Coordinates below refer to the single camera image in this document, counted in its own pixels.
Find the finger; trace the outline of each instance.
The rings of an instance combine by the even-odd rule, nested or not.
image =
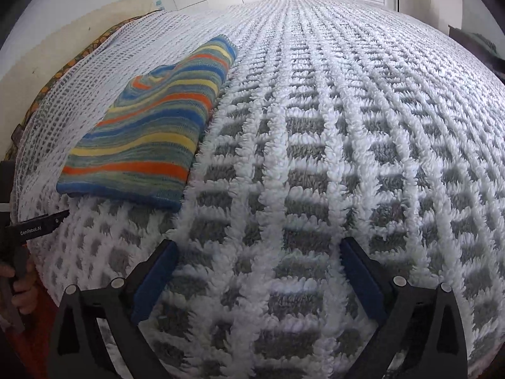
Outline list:
[[[26,272],[35,272],[35,262],[33,261],[32,257],[29,257],[26,261]]]
[[[19,308],[19,313],[21,313],[23,315],[28,315],[29,313],[32,313],[36,307],[37,307],[37,301],[35,300],[30,305],[23,306],[22,308]]]
[[[36,272],[27,273],[26,276],[22,280],[17,280],[14,282],[14,291],[23,292],[28,291],[37,280]]]
[[[19,293],[12,297],[12,304],[16,308],[24,308],[31,306],[34,302],[37,303],[38,291],[36,287],[32,287],[29,291]]]
[[[15,272],[12,267],[7,264],[0,263],[0,276],[4,276],[6,278],[12,278]]]

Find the hand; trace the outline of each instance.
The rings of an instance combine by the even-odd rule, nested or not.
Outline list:
[[[0,263],[0,276],[4,276],[6,278],[12,278],[15,272],[12,267],[6,264]],[[37,281],[37,272],[35,270],[35,264],[31,258],[28,258],[26,262],[26,275],[22,280],[17,280],[14,282],[14,292],[18,292],[17,295],[12,297],[12,304],[19,309],[19,313],[23,315],[27,315],[32,313],[37,306],[37,295],[38,290],[35,286],[35,282]],[[0,296],[0,313],[7,320],[5,312],[5,305]]]

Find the fluffy blanket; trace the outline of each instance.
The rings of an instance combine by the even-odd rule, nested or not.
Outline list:
[[[67,154],[128,81],[220,33],[238,57],[178,215],[58,195]],[[29,244],[56,302],[70,283],[104,286],[175,240],[180,266],[141,328],[178,377],[343,375],[376,328],[342,273],[346,235],[413,285],[453,287],[475,376],[505,321],[504,98],[456,42],[376,5],[156,12],[40,105],[18,155],[13,217],[70,209]]]

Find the blue gripper pad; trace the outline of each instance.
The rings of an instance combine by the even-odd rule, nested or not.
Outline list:
[[[345,275],[368,318],[374,319],[379,325],[382,325],[387,319],[384,306],[385,297],[365,264],[365,260],[371,260],[368,257],[360,258],[358,250],[361,250],[362,256],[366,256],[354,239],[345,238],[340,243],[340,258],[342,259]]]
[[[133,309],[130,320],[134,325],[138,325],[139,322],[149,318],[153,306],[172,277],[179,260],[177,244],[173,241],[164,240],[150,258],[142,264],[155,259],[155,255],[158,255],[158,258],[133,295]]]

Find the striped towel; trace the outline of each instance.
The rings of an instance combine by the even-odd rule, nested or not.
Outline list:
[[[180,209],[198,140],[236,58],[219,35],[131,80],[72,149],[56,190]]]

